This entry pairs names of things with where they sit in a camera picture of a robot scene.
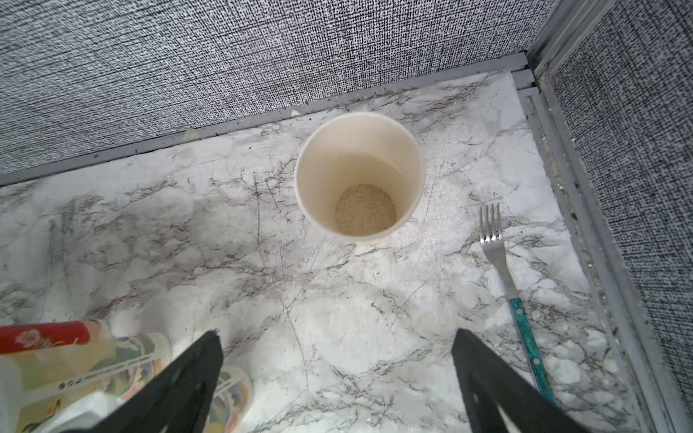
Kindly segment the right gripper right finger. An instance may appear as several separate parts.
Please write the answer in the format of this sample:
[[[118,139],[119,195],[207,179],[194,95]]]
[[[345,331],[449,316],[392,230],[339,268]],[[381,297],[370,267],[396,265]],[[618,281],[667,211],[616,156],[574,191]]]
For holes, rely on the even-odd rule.
[[[586,429],[543,397],[471,331],[460,328],[451,350],[474,432],[507,432],[505,414],[521,432]]]

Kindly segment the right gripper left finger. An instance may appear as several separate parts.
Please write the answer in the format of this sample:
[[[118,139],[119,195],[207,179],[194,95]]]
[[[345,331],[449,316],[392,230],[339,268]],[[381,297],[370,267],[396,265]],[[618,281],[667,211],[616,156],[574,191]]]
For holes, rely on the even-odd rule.
[[[128,402],[82,432],[202,432],[223,363],[208,331]]]

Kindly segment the red flower paper cup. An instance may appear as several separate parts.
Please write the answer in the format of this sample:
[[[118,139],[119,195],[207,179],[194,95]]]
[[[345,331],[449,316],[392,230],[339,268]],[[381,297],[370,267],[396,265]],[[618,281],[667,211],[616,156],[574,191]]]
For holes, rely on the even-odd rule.
[[[135,396],[88,393],[68,404],[42,404],[18,432],[233,432],[254,399],[250,377],[198,354],[166,367]]]

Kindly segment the red patterned paper cup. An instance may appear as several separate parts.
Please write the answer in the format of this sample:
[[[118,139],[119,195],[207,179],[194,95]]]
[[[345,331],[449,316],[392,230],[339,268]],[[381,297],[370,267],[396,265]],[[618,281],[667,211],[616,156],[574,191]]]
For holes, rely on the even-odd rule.
[[[110,327],[98,319],[2,327],[1,354],[54,346],[86,345],[112,337]]]

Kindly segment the translucent leak-proof paper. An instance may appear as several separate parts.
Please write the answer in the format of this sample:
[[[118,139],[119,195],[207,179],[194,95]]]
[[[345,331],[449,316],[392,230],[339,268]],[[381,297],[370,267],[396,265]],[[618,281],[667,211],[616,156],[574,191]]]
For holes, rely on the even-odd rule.
[[[1,357],[1,431],[74,429],[117,406],[128,380],[124,366],[57,355]]]

